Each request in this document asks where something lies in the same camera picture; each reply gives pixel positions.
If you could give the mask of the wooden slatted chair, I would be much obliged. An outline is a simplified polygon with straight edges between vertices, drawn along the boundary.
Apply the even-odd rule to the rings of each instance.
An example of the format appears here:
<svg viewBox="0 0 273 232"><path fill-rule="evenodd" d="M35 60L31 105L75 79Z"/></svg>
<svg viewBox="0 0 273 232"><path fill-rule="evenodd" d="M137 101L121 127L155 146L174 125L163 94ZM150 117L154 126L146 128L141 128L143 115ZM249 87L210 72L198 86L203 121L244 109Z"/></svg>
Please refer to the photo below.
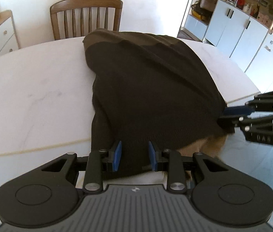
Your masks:
<svg viewBox="0 0 273 232"><path fill-rule="evenodd" d="M85 36L95 28L109 28L109 10L114 10L112 30L118 32L120 28L123 1L121 0L62 0L50 6L50 18L55 40L61 39L58 14L63 14L64 37L72 37L80 33Z"/></svg>

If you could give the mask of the white wall cabinet row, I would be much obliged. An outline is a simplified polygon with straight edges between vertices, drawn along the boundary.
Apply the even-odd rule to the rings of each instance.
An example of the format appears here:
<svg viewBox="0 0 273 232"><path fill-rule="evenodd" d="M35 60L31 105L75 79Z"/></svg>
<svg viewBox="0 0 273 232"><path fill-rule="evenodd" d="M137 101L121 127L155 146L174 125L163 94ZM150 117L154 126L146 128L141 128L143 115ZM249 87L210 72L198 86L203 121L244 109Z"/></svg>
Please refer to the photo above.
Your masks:
<svg viewBox="0 0 273 232"><path fill-rule="evenodd" d="M181 30L220 50L261 92L273 91L273 0L188 0Z"/></svg>

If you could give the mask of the brown colour-block sweater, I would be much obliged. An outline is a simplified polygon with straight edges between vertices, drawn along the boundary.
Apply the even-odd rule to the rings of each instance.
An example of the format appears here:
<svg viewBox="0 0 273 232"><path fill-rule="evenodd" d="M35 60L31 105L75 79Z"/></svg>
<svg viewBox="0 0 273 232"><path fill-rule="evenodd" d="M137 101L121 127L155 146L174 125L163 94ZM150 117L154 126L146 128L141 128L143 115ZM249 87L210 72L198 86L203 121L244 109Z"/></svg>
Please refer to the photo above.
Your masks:
<svg viewBox="0 0 273 232"><path fill-rule="evenodd" d="M149 143L184 156L219 157L228 129L226 102L201 59L170 36L98 29L84 40L92 86L92 150L122 143L107 179L149 170Z"/></svg>

